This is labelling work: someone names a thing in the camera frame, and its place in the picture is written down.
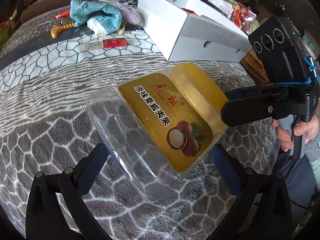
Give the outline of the grey sleeve forearm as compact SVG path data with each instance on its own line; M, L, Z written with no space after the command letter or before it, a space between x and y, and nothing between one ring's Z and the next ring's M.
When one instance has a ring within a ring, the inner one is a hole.
M319 132L305 145L305 155L315 176L317 190L320 190L320 143Z

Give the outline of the person's right hand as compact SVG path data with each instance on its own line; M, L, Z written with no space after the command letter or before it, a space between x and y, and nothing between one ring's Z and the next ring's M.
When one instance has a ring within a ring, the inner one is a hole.
M281 129L277 120L272 120L272 126L276 129L276 135L280 141L281 149L284 152L293 149L294 142L291 140L289 132ZM307 144L310 140L316 137L318 129L319 119L318 116L314 114L310 122L299 121L298 124L294 126L293 133L295 136L305 134L305 144Z

